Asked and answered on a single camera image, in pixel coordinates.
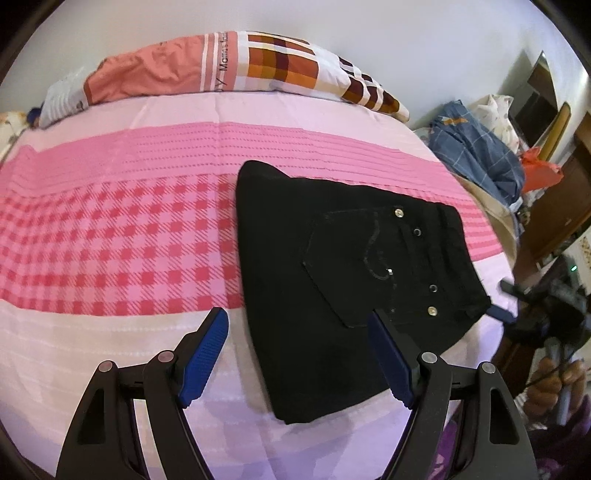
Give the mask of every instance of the mirror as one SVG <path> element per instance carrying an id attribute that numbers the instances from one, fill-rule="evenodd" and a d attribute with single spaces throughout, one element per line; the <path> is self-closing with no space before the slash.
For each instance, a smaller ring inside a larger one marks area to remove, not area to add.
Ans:
<path id="1" fill-rule="evenodd" d="M 524 146 L 535 147 L 558 114 L 552 74 L 544 52 L 527 81 L 512 96 L 509 118 Z"/>

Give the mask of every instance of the pink bedsheet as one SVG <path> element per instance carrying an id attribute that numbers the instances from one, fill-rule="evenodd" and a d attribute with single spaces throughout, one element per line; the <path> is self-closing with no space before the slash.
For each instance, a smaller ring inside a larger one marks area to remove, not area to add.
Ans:
<path id="1" fill-rule="evenodd" d="M 187 411 L 218 478 L 380 475 L 407 417 L 388 393 L 299 429 L 267 405 L 235 232 L 236 174 L 250 158 L 453 205 L 485 288 L 514 307 L 495 290 L 511 273 L 479 208 L 410 130 L 360 106 L 277 93 L 130 99 L 27 132 L 15 150 L 0 170 L 0 417 L 18 419 L 7 425 L 17 445 L 50 471 L 98 362 L 145 361 L 222 306 L 230 338 Z M 484 317 L 448 359 L 476 366 L 500 335 Z M 153 447 L 145 454 L 161 475 Z"/>

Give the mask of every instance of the pillowcase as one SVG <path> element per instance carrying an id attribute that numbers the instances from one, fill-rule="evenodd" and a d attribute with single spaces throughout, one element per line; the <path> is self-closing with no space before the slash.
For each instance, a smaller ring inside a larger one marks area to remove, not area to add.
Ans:
<path id="1" fill-rule="evenodd" d="M 472 115 L 499 137 L 509 150 L 517 153 L 519 137 L 509 120 L 509 107 L 512 103 L 513 97 L 508 95 L 489 95 L 487 104 L 478 105 Z"/>

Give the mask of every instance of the rivet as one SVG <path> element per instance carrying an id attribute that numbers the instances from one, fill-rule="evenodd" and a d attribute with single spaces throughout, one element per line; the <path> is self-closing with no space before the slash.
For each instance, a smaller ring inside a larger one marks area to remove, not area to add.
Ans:
<path id="1" fill-rule="evenodd" d="M 489 363 L 489 362 L 484 362 L 484 363 L 482 364 L 482 369 L 483 369 L 483 370 L 484 370 L 486 373 L 488 373 L 488 374 L 493 374 L 493 373 L 495 373 L 495 371 L 496 371 L 496 368 L 495 368 L 495 366 L 494 366 L 492 363 Z"/>
<path id="2" fill-rule="evenodd" d="M 437 361 L 437 355 L 431 352 L 424 352 L 421 355 L 421 358 L 423 359 L 423 362 L 427 364 L 434 364 Z"/>
<path id="3" fill-rule="evenodd" d="M 99 372 L 108 372 L 113 368 L 113 362 L 111 360 L 105 360 L 104 362 L 99 363 Z"/>
<path id="4" fill-rule="evenodd" d="M 172 353 L 170 350 L 165 350 L 164 352 L 160 352 L 158 354 L 158 361 L 162 362 L 164 364 L 167 364 L 173 358 L 174 358 L 174 353 Z"/>

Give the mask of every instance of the blue gripper pad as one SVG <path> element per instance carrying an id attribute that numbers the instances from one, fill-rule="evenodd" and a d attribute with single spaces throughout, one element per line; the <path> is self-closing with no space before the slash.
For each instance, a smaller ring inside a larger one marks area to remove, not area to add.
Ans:
<path id="1" fill-rule="evenodd" d="M 489 317 L 493 317 L 494 319 L 500 320 L 503 323 L 507 323 L 509 325 L 517 321 L 517 319 L 509 310 L 505 310 L 504 308 L 494 304 L 490 306 L 490 308 L 486 311 L 486 314 Z"/>
<path id="2" fill-rule="evenodd" d="M 411 369 L 375 312 L 368 319 L 368 337 L 392 395 L 412 408 L 415 395 Z"/>
<path id="3" fill-rule="evenodd" d="M 213 366 L 228 337 L 228 314 L 220 309 L 184 370 L 183 388 L 178 394 L 182 408 L 201 396 Z"/>

